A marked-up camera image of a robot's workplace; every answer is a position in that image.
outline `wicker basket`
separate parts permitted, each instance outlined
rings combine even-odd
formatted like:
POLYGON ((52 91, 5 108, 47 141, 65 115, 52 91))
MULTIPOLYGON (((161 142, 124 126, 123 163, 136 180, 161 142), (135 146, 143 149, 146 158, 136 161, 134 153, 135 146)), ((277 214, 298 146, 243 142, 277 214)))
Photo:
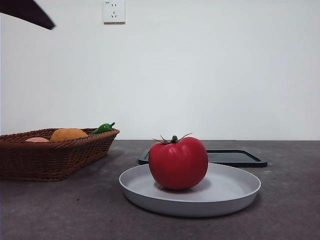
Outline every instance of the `wicker basket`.
MULTIPOLYGON (((0 136, 0 179, 56 182, 108 155, 120 132, 112 131, 59 142, 27 142, 50 139, 58 128, 0 136)), ((87 134, 95 128, 82 129, 87 134)))

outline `green pepper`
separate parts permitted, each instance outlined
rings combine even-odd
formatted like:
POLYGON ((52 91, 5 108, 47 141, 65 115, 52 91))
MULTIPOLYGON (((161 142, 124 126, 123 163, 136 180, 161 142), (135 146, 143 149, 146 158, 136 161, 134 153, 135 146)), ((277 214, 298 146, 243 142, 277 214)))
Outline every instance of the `green pepper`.
POLYGON ((89 133, 89 135, 101 134, 101 133, 112 131, 112 126, 113 125, 115 125, 115 122, 113 122, 111 124, 108 124, 108 123, 102 124, 96 130, 94 130, 93 132, 89 133))

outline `countertop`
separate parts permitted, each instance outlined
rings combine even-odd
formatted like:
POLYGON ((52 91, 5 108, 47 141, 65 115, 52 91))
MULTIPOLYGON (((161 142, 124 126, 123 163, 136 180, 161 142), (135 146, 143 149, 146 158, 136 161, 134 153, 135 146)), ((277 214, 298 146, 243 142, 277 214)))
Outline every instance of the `countertop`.
POLYGON ((0 180, 1 240, 318 240, 320 141, 204 140, 268 161, 242 168, 262 187, 236 213, 184 218, 144 210, 125 197, 119 176, 155 142, 115 140, 109 155, 59 182, 0 180))

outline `pink fruit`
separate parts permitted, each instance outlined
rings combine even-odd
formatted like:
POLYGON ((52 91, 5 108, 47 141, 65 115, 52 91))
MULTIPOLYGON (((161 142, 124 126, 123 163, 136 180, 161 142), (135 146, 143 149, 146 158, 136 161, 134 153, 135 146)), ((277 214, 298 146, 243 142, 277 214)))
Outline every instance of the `pink fruit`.
POLYGON ((34 142, 34 143, 46 143, 49 142, 48 139, 45 139, 43 137, 31 137, 25 140, 26 142, 34 142))

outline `wall outlet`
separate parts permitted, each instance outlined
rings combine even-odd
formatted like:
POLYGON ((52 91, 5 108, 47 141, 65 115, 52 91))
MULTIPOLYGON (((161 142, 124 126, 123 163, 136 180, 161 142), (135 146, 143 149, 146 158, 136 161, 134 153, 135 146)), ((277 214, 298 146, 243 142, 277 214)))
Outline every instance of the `wall outlet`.
POLYGON ((126 1, 105 0, 103 2, 103 23, 124 24, 126 23, 126 1))

